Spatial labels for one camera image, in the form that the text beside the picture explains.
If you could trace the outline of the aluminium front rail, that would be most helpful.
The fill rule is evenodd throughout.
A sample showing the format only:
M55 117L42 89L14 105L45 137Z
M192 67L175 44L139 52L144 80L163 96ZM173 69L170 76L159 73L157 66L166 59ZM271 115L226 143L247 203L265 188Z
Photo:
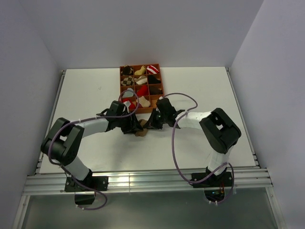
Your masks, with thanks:
M110 193L163 192L195 190L177 171L118 172L95 173L94 176L107 176ZM235 188L272 187L267 169L248 168L234 171ZM22 194L24 196L59 195L64 192L66 176L64 174L38 174L28 177Z

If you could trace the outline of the red white striped rolled sock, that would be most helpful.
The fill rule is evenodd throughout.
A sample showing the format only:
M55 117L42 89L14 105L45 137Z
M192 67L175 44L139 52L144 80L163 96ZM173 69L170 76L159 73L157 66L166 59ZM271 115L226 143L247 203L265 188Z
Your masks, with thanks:
M158 74L159 73L158 68L156 68L153 65L147 65L146 71L147 71L148 74Z

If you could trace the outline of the orange wooden compartment tray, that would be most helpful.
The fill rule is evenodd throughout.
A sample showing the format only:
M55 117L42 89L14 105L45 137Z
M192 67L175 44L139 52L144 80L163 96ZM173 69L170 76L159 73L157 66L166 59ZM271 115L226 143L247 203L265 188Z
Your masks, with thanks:
M135 108L138 107L136 113L138 114L144 114L144 113L150 113L152 112L152 110L154 108L156 108L156 103L157 103L157 100L159 99L160 96L164 96L164 88L163 88L163 80L162 80L162 74L161 74L161 69L160 69L160 66L159 64L155 63L155 64L142 64L142 65L145 65L145 67L147 67L147 65L153 65L155 66L156 68L158 68L159 70L159 73L158 74L154 74L158 79L161 80L161 83L160 84L145 84L148 86L156 86L158 88L161 88L163 90L163 94L162 95L150 95L150 92L149 92L149 95L148 96L145 96L146 99L148 99L151 103L151 106L148 107L148 108L142 108L141 105L139 104L139 96L136 94L136 91L137 91L137 88L138 87L141 87L142 85L136 85L134 83L134 85L132 86L121 86L121 81L123 80L123 78L125 77L128 77L129 75L122 75L121 74L121 71L122 71L122 67L123 66L120 66L120 94L123 95L123 93L125 92L125 90L127 88L132 88L134 90L134 96L133 97L128 97L127 99L129 99L131 102L133 102ZM133 78L138 78L140 77L141 75L134 75L134 72L137 71L142 65L129 65L129 66L132 66L133 67L133 75L131 75Z

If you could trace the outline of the black box under rail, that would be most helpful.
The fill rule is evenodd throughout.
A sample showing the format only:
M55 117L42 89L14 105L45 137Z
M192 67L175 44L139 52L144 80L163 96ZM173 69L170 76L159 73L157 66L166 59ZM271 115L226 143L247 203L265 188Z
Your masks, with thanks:
M86 206L91 205L95 201L94 194L75 194L74 202L76 205Z

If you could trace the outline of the checkered rolled sock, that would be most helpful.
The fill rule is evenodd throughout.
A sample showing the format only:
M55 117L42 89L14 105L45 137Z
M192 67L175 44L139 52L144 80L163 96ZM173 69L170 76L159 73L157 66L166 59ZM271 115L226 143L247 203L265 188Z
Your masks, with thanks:
M132 76L125 77L121 81L121 86L132 86L132 85L134 85L134 78Z

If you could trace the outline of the beige brown striped rolled sock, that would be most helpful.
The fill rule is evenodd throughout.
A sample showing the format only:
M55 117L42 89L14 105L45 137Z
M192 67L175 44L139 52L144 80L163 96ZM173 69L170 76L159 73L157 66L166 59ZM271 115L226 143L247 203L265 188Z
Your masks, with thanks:
M147 84L148 80L147 77L145 75L141 75L138 78L134 78L134 82L136 85L143 85L143 84Z

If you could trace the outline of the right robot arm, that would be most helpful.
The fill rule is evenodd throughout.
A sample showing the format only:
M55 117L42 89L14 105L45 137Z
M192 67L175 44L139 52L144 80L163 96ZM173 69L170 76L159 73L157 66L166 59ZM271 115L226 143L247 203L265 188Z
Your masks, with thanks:
M230 152L242 133L239 127L221 108L210 112L192 112L188 110L177 111L168 98L159 99L157 108L153 109L149 120L143 126L146 129L162 129L164 124L172 127L172 156L179 175L190 184L198 184L207 180L211 186L217 186L227 172ZM213 149L212 157L206 168L206 176L198 181L191 181L185 177L175 157L174 135L175 130L181 128L192 128L203 130L203 133Z

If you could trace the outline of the red sock with white pattern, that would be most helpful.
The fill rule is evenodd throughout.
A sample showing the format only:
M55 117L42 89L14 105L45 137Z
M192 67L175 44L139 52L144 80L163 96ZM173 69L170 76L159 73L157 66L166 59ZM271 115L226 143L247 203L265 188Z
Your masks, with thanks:
M127 98L124 98L124 99L122 99L122 102L125 104L125 103L128 103L129 102L129 99L127 99Z

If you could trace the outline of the beige maroon striped sock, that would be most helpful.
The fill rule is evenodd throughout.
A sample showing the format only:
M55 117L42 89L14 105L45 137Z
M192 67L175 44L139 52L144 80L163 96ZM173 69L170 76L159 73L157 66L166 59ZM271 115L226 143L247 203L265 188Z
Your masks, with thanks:
M148 99L146 99L144 96L139 97L139 104L142 108L148 108L151 106L151 103Z

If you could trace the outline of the dark brown black rolled sock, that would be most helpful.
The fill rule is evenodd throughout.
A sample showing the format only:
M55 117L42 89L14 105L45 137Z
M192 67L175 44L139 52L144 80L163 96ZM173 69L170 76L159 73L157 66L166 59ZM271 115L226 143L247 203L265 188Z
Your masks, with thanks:
M156 86L149 86L149 92L150 95L162 95L163 94L163 90L161 88L158 88Z

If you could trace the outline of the yellow rolled sock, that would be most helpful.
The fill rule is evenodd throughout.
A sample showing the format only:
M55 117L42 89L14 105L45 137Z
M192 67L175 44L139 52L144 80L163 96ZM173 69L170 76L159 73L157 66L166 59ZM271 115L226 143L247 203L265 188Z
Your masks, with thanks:
M142 75L145 74L146 67L145 65L142 65L137 71L134 72L134 75Z

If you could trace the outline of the light blue rolled sock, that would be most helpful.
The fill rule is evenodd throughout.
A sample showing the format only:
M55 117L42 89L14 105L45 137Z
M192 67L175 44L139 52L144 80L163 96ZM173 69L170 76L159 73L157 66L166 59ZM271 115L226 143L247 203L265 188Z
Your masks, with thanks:
M132 88L127 88L122 95L122 98L128 98L134 96L134 90Z

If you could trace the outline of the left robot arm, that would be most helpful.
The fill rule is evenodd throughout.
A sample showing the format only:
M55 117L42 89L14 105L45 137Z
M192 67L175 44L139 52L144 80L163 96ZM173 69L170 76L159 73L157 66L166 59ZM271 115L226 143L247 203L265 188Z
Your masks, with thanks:
M106 133L120 128L124 134L135 134L143 127L134 112L129 111L128 103L113 101L110 108L96 114L95 118L69 121L58 118L41 144L41 152L52 163L59 165L76 180L81 190L95 188L98 181L92 177L92 171L77 156L83 138Z

